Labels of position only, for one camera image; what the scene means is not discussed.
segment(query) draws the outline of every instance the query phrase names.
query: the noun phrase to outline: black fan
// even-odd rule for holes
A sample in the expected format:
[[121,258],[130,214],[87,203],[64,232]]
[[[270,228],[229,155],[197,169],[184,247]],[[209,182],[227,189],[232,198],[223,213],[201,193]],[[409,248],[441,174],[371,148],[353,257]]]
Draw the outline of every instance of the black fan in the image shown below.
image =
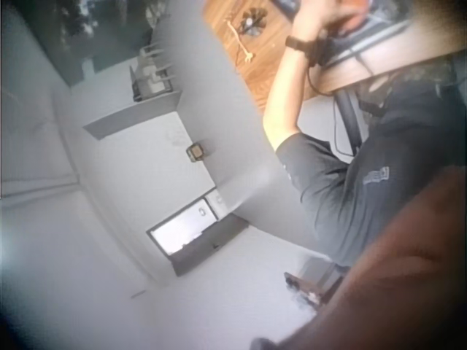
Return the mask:
[[252,7],[243,12],[242,22],[240,23],[239,33],[251,36],[258,36],[263,33],[266,27],[266,9]]

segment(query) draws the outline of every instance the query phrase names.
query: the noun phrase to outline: wooden desk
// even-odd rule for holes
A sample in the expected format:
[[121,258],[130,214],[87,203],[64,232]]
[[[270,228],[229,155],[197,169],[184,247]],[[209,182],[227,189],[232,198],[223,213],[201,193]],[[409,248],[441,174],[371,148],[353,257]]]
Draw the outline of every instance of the wooden desk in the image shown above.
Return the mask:
[[[264,110],[291,24],[269,0],[244,0],[234,14],[232,23],[238,28],[242,14],[250,7],[268,10],[267,26],[258,37],[243,36],[248,50],[255,54],[251,63],[244,62],[232,32],[224,19],[236,0],[207,0],[204,19],[236,65],[247,83],[257,106]],[[389,38],[362,53],[362,58],[375,75],[404,66],[456,53],[466,48],[466,24],[463,14],[450,0],[414,0],[414,18],[403,33]],[[317,83],[324,92],[331,92],[369,78],[369,73],[354,58],[322,72]],[[305,83],[304,100],[314,96]]]

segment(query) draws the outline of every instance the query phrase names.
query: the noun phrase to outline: hand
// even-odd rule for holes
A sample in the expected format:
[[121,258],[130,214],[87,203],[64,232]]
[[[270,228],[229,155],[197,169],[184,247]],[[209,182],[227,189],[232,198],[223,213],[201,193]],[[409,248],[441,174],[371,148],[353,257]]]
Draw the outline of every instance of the hand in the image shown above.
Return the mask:
[[292,36],[305,42],[315,40],[322,29],[361,13],[361,9],[341,4],[341,0],[301,0],[292,27]]

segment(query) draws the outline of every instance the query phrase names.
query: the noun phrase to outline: shirt logo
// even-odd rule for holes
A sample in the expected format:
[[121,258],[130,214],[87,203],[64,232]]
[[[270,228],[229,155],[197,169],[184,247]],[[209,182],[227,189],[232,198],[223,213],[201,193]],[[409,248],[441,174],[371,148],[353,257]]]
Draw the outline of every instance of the shirt logo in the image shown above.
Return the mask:
[[363,184],[378,183],[383,180],[389,180],[389,166],[385,166],[381,170],[370,171],[363,178]]

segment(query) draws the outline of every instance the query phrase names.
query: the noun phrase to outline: black t-shirt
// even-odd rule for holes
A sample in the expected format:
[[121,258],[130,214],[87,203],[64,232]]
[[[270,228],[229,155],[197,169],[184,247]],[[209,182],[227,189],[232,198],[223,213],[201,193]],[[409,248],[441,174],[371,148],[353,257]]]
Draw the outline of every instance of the black t-shirt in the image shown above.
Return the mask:
[[299,191],[318,251],[352,266],[386,224],[443,167],[466,164],[466,108],[454,88],[404,83],[350,165],[299,133],[277,150]]

